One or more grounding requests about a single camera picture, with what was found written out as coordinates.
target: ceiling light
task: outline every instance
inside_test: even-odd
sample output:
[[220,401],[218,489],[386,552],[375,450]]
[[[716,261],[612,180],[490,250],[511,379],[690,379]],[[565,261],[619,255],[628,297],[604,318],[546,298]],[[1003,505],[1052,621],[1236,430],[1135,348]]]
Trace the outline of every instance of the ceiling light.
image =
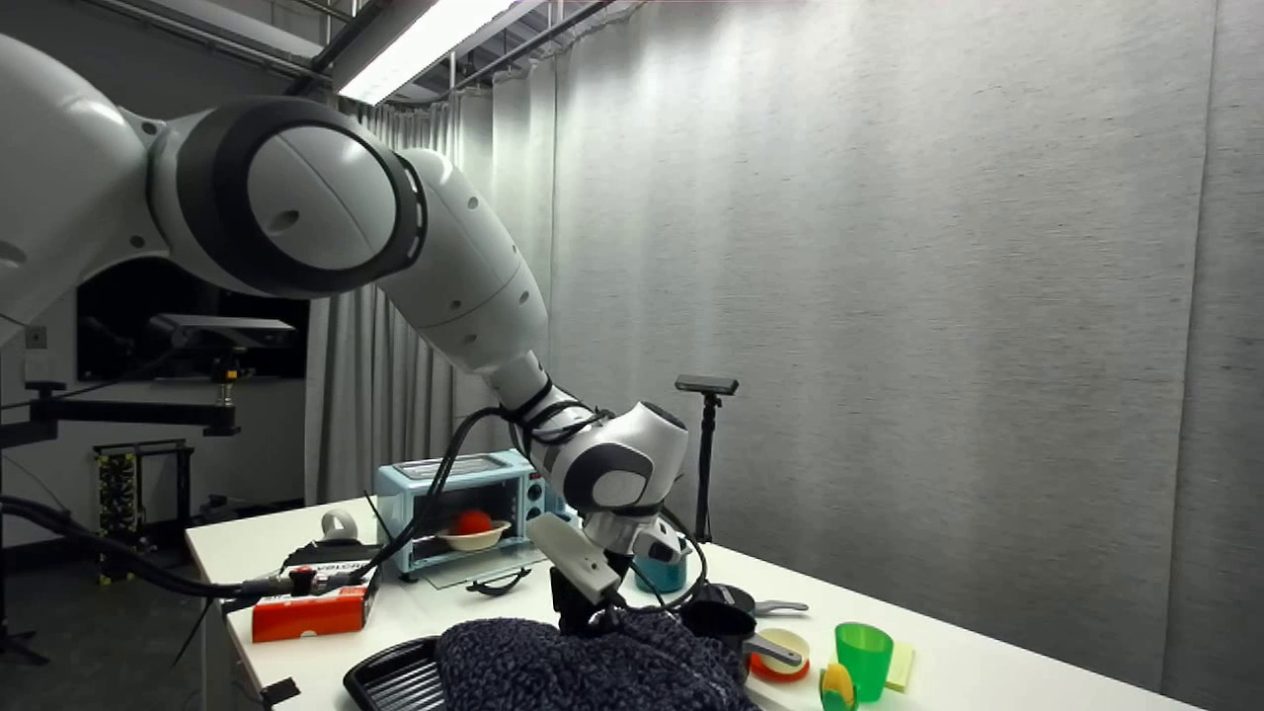
[[375,56],[346,85],[345,99],[383,101],[405,77],[422,74],[446,52],[466,43],[478,28],[498,20],[513,0],[437,0],[429,5],[383,56]]

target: dark fabric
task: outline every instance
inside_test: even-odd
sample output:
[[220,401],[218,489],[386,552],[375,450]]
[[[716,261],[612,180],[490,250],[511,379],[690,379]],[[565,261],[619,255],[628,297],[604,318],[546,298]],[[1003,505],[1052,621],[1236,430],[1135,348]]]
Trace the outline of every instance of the dark fabric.
[[741,648],[690,635],[667,610],[619,610],[596,635],[471,621],[436,652],[449,711],[753,711]]

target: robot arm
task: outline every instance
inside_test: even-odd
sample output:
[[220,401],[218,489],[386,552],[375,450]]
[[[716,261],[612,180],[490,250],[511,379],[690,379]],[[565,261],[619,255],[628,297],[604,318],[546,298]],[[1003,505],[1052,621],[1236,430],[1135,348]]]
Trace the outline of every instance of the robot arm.
[[29,325],[91,268],[167,252],[237,290],[380,285],[428,342],[490,384],[538,468],[609,552],[678,558],[661,522],[687,430],[636,401],[600,413],[538,361],[546,298],[520,250],[436,151],[380,151],[305,99],[153,122],[0,34],[0,309]]

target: green cup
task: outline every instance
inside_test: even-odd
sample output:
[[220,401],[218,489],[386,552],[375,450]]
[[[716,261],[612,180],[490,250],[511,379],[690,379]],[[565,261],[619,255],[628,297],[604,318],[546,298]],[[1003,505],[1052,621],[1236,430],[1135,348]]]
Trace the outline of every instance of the green cup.
[[858,683],[858,701],[875,701],[885,685],[885,672],[893,666],[893,635],[871,623],[837,623],[832,652],[837,664]]

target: table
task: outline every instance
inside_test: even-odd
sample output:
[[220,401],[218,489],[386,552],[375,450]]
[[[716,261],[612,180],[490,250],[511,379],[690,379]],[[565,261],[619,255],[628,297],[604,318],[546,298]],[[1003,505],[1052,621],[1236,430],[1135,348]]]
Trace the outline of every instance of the table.
[[[220,526],[191,529],[192,558],[210,580],[249,580],[274,571],[286,552],[321,538],[321,518],[345,509],[361,522],[361,538],[375,538],[375,518],[366,500],[330,500],[289,513],[239,518]],[[781,563],[708,546],[711,580],[740,583],[760,600],[806,600],[806,621],[762,621],[769,627],[795,627],[812,648],[812,672],[832,658],[832,623],[866,621],[893,631],[900,643],[915,648],[912,683],[906,693],[885,689],[871,711],[1178,711],[1183,701],[1116,683],[1098,672],[1036,654],[1014,643],[987,641],[979,631],[788,571]],[[628,583],[633,605],[650,605],[649,593]],[[511,596],[475,596],[461,587],[403,583],[383,577],[371,605],[371,621],[351,635],[307,635],[280,643],[249,641],[249,610],[230,610],[210,621],[200,631],[200,708],[230,711],[232,701],[257,708],[257,689],[293,680],[300,693],[286,697],[286,711],[351,711],[345,689],[345,672],[390,643],[413,635],[437,635],[457,621],[475,616],[524,616],[558,621],[550,605],[546,563],[528,571]],[[788,685],[769,685],[749,680],[749,693],[762,708],[812,711],[812,676]]]

